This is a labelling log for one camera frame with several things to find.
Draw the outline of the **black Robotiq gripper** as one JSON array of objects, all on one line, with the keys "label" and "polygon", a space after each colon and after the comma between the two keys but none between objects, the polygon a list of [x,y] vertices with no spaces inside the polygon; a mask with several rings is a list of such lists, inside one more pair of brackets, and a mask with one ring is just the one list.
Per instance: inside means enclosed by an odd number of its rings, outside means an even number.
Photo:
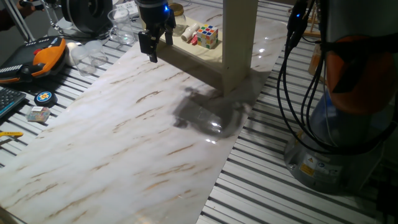
[{"label": "black Robotiq gripper", "polygon": [[165,42],[173,45],[173,32],[176,22],[173,10],[168,0],[136,0],[140,18],[144,23],[144,31],[138,33],[141,52],[157,63],[157,44],[161,35],[161,28],[165,29]]}]

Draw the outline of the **operator bare hand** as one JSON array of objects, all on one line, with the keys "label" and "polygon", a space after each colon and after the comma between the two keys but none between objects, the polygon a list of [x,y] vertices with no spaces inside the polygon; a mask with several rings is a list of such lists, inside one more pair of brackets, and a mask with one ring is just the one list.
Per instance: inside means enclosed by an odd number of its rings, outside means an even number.
[{"label": "operator bare hand", "polygon": [[36,8],[34,6],[28,6],[28,5],[21,6],[19,2],[16,3],[16,7],[23,18],[26,18],[27,16],[33,14],[36,11]]}]

